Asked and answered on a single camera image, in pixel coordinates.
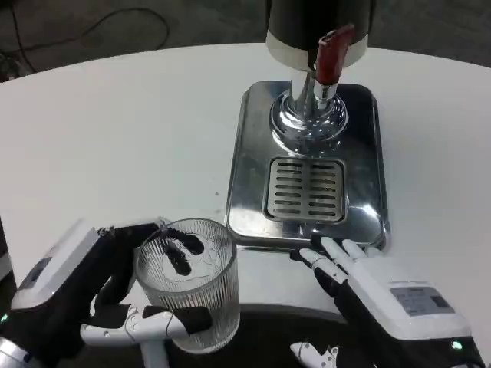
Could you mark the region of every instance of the white table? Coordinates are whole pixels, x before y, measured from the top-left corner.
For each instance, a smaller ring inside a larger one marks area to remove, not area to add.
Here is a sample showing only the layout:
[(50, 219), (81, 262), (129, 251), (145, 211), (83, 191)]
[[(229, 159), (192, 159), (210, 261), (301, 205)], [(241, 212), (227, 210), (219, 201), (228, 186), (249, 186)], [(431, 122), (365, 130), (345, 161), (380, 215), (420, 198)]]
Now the white table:
[[(17, 282), (78, 217), (223, 220), (242, 94), (288, 79), (263, 44), (182, 48), (0, 84), (0, 216)], [(342, 81), (379, 103), (392, 246), (466, 315), (491, 360), (491, 70), (370, 49)], [(241, 302), (336, 312), (286, 255), (239, 253)], [(141, 290), (130, 299), (143, 303)]]

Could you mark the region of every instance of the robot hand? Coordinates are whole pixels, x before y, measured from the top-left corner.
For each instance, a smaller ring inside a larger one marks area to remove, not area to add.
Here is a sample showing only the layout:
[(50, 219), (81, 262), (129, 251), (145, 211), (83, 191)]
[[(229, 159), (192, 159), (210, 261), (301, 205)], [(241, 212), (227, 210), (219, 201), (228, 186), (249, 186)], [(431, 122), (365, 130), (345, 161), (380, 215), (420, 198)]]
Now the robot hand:
[[(377, 368), (484, 368), (466, 320), (400, 260), (351, 240), (313, 245), (326, 255), (301, 249), (291, 259), (312, 268)], [(330, 351), (321, 355), (308, 343), (291, 349), (309, 368), (336, 367)]]
[[(193, 254), (204, 249), (194, 235), (169, 228), (161, 218), (99, 230), (86, 222), (75, 223), (28, 273), (2, 318), (0, 368), (4, 361), (12, 366), (39, 362), (52, 367), (61, 358), (74, 357), (84, 343), (140, 343), (143, 349), (143, 343), (151, 340), (209, 328), (211, 316), (203, 307), (170, 313), (149, 306), (141, 314), (130, 305), (119, 305), (133, 282), (133, 253), (153, 237), (179, 274), (191, 269), (172, 239)], [(155, 356), (157, 348), (150, 348)]]

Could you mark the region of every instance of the white robotic hand casing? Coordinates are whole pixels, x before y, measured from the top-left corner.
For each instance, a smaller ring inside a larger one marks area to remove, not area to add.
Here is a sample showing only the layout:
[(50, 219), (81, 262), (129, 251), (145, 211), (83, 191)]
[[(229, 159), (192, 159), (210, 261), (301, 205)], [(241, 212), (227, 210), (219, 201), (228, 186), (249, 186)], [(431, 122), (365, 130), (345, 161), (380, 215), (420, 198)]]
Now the white robotic hand casing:
[(466, 319), (433, 285), (397, 258), (359, 258), (351, 266), (348, 284), (377, 322), (398, 340), (471, 335)]
[(76, 221), (25, 277), (12, 299), (12, 309), (32, 308), (45, 303), (99, 238), (86, 221)]

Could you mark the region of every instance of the glass cup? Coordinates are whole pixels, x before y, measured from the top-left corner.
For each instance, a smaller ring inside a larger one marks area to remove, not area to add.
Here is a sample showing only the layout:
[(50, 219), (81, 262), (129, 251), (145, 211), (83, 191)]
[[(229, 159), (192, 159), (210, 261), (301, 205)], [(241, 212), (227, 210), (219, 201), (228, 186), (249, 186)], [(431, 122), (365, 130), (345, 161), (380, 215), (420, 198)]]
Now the glass cup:
[(150, 303), (175, 310), (207, 307), (213, 325), (203, 332), (174, 339), (189, 353), (210, 353), (226, 345), (240, 322), (237, 248), (229, 231), (218, 222), (190, 218), (167, 224), (169, 228), (195, 235), (204, 245), (201, 255), (192, 255), (179, 241), (191, 266), (187, 276), (178, 274), (163, 252), (158, 237), (150, 237), (137, 252), (135, 272)]

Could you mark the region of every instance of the stainless steel drip tray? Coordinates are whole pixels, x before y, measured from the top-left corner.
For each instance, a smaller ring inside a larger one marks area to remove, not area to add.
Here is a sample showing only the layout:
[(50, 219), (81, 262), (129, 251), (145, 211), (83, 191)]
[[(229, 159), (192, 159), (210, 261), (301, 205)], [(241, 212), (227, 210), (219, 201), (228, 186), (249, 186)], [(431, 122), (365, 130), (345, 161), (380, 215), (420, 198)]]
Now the stainless steel drip tray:
[(343, 171), (328, 159), (273, 159), (266, 212), (274, 219), (336, 223), (344, 216)]
[(287, 88), (289, 82), (258, 82), (242, 99), (227, 202), (229, 230), (237, 242), (253, 247), (300, 248), (313, 235), (383, 246), (387, 204), (371, 92), (340, 84), (338, 94), (349, 115), (345, 131), (316, 156), (295, 157), (275, 142), (269, 128), (271, 105)]

